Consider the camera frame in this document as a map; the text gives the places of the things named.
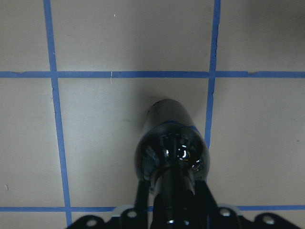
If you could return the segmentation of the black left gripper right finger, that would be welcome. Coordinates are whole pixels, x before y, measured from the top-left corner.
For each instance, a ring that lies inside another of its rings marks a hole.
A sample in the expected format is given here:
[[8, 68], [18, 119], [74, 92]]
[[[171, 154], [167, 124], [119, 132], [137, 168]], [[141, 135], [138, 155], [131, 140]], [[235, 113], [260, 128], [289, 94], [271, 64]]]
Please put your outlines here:
[[195, 198], [200, 211], [216, 211], [217, 203], [204, 180], [195, 181]]

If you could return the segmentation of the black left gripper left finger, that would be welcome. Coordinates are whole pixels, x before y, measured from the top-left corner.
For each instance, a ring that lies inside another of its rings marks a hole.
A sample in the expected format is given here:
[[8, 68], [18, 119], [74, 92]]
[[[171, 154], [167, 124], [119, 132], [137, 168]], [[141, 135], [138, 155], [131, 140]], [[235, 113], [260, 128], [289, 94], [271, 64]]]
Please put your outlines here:
[[149, 199], [149, 182], [141, 180], [138, 182], [134, 209], [136, 211], [147, 211]]

